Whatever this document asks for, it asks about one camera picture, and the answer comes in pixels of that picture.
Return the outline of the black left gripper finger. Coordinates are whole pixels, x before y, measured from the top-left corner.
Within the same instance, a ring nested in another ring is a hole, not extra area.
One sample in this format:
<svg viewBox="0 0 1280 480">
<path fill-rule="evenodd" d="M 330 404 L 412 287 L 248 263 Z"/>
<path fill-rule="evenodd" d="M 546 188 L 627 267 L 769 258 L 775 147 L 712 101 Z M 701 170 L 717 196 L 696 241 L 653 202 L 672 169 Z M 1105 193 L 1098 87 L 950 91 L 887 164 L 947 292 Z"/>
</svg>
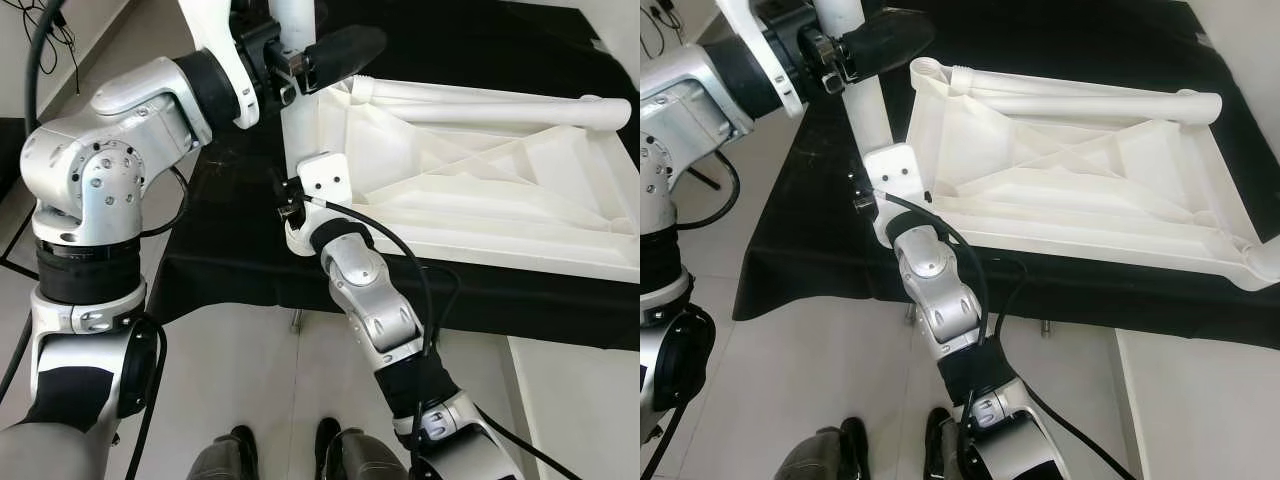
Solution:
<svg viewBox="0 0 1280 480">
<path fill-rule="evenodd" d="M 300 73 L 301 86 L 330 86 L 360 73 L 387 47 L 387 35 L 376 27 L 346 27 L 307 46 Z"/>
<path fill-rule="evenodd" d="M 878 76 L 899 68 L 936 37 L 936 27 L 924 12 L 881 10 L 840 38 L 845 67 L 851 76 Z"/>
</svg>

